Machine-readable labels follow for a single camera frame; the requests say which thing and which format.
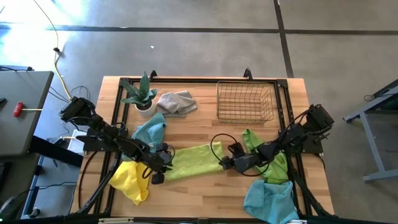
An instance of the potted plant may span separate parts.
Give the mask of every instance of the potted plant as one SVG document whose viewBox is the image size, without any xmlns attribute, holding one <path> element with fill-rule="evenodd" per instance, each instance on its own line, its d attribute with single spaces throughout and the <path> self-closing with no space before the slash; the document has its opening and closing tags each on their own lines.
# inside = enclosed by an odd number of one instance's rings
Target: potted plant
<svg viewBox="0 0 398 224">
<path fill-rule="evenodd" d="M 147 72 L 144 72 L 139 82 L 139 89 L 127 82 L 121 82 L 121 85 L 127 90 L 129 98 L 122 99 L 122 103 L 134 103 L 136 109 L 142 116 L 152 116 L 156 111 L 154 98 L 158 89 L 149 90 L 149 78 Z"/>
</svg>

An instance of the cloth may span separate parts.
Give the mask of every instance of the cloth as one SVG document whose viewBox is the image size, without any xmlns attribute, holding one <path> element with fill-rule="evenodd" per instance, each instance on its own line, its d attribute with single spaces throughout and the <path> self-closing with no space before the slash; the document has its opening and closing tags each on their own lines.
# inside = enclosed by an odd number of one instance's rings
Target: cloth
<svg viewBox="0 0 398 224">
<path fill-rule="evenodd" d="M 137 131 L 132 135 L 132 138 L 143 141 L 150 147 L 151 152 L 155 152 L 156 147 L 163 141 L 165 127 L 166 120 L 163 115 L 156 113 L 144 125 L 137 127 Z M 131 161 L 124 154 L 122 155 L 122 160 Z"/>
<path fill-rule="evenodd" d="M 254 148 L 264 143 L 260 138 L 257 137 L 254 132 L 250 129 L 245 129 L 243 131 L 243 141 L 246 148 L 249 151 L 254 151 Z M 254 169 L 260 173 L 267 168 L 268 165 L 263 167 L 254 167 Z M 283 152 L 278 153 L 274 160 L 269 164 L 269 168 L 261 177 L 270 184 L 281 184 L 289 180 L 287 177 L 287 161 L 286 155 Z"/>
<path fill-rule="evenodd" d="M 142 173 L 146 166 L 143 163 L 134 161 L 122 162 L 109 183 L 115 189 L 132 200 L 134 204 L 139 205 L 148 197 L 149 178 L 143 179 Z"/>
<path fill-rule="evenodd" d="M 219 158 L 224 156 L 221 142 L 214 142 L 213 150 Z M 176 150 L 172 163 L 173 170 L 164 174 L 166 181 L 223 170 L 209 144 Z"/>
<path fill-rule="evenodd" d="M 246 194 L 243 208 L 254 218 L 271 224 L 298 220 L 292 187 L 291 181 L 279 185 L 255 180 Z"/>
<path fill-rule="evenodd" d="M 165 93 L 157 102 L 157 111 L 165 117 L 185 117 L 187 113 L 196 110 L 197 103 L 188 91 Z"/>
</svg>

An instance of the blue towel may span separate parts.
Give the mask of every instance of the blue towel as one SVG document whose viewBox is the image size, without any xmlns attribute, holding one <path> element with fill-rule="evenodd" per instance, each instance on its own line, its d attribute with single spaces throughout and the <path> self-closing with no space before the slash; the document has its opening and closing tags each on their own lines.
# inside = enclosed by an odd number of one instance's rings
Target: blue towel
<svg viewBox="0 0 398 224">
<path fill-rule="evenodd" d="M 139 139 L 148 144 L 151 152 L 156 151 L 156 147 L 162 143 L 164 136 L 164 128 L 166 127 L 166 120 L 161 113 L 156 113 L 144 125 L 138 126 L 137 131 L 132 135 L 132 138 Z M 131 161 L 130 158 L 123 154 L 124 161 Z"/>
<path fill-rule="evenodd" d="M 268 184 L 263 180 L 256 180 L 246 194 L 243 208 L 254 218 L 271 224 L 298 220 L 299 216 L 293 203 L 292 186 L 291 181 Z"/>
</svg>

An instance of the succulent plant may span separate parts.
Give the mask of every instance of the succulent plant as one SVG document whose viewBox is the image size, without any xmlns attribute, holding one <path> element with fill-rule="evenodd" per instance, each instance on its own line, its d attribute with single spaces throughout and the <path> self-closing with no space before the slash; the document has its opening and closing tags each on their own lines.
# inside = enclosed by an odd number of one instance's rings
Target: succulent plant
<svg viewBox="0 0 398 224">
<path fill-rule="evenodd" d="M 158 89 L 149 90 L 149 78 L 147 72 L 144 72 L 139 82 L 139 89 L 130 85 L 127 82 L 122 81 L 121 85 L 127 90 L 129 98 L 122 99 L 122 103 L 134 103 L 140 110 L 146 110 L 152 105 L 152 100 L 155 98 Z"/>
</svg>

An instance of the white plant pot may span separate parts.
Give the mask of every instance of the white plant pot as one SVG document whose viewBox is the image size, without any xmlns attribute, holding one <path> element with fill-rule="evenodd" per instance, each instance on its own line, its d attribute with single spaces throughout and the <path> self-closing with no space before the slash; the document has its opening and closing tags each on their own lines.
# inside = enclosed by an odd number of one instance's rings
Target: white plant pot
<svg viewBox="0 0 398 224">
<path fill-rule="evenodd" d="M 141 114 L 141 116 L 144 116 L 144 117 L 152 116 L 156 112 L 156 103 L 154 102 L 154 100 L 152 100 L 152 105 L 150 106 L 150 108 L 148 108 L 144 111 L 138 109 L 137 105 L 134 105 L 134 106 L 136 106 L 136 110 L 138 110 L 138 112 Z"/>
</svg>

